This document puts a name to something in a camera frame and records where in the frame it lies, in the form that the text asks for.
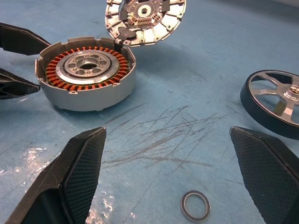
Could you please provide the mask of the black silver spoked rotor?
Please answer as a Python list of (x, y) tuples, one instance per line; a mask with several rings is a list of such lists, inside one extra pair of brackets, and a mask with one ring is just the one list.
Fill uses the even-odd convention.
[[(254, 89), (256, 81), (272, 83), (275, 89)], [(272, 110), (258, 99), (260, 96), (279, 98)], [(299, 140), (299, 121), (293, 118), (294, 109), (299, 109), (299, 75), (281, 70), (260, 70), (252, 73), (240, 92), (241, 103), (246, 112), (266, 129)]]

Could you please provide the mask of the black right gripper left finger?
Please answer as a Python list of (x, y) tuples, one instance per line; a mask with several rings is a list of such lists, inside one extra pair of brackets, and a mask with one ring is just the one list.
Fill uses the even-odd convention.
[(72, 137), (35, 179), (5, 224), (85, 224), (99, 182), (107, 130)]

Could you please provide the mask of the round motor cover circuit board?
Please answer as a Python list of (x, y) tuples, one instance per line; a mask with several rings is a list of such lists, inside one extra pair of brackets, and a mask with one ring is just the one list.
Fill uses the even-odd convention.
[(187, 0), (106, 0), (105, 27), (118, 44), (153, 45), (180, 25)]

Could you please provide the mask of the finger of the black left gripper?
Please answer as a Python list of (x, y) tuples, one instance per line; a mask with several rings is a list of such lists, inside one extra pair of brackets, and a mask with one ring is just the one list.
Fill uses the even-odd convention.
[(0, 68), (0, 100), (19, 98), (40, 91), (40, 85)]
[(51, 44), (36, 33), (0, 22), (0, 48), (23, 55), (36, 55)]

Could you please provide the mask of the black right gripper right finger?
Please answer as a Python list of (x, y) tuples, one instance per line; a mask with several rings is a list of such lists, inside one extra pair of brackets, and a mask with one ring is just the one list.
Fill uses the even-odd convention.
[(266, 224), (299, 224), (299, 157), (280, 139), (247, 128), (229, 131), (245, 188)]

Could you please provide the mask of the blue plastic table cover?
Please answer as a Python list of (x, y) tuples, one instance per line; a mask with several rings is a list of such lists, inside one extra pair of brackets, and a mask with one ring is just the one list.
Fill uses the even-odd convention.
[(0, 224), (73, 136), (107, 129), (88, 224), (190, 224), (182, 195), (206, 195), (201, 224), (265, 224), (229, 130), (267, 133), (240, 102), (258, 70), (299, 75), (299, 8), (271, 0), (187, 0), (175, 32), (132, 48), (136, 86), (100, 112), (55, 107), (42, 91), (0, 100)]

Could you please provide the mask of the grey motor housing copper windings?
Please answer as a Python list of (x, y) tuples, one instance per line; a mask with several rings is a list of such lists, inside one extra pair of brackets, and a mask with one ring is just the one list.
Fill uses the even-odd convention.
[(35, 74), (46, 98), (77, 112), (101, 111), (130, 95), (136, 58), (112, 39), (81, 37), (58, 42), (40, 52)]

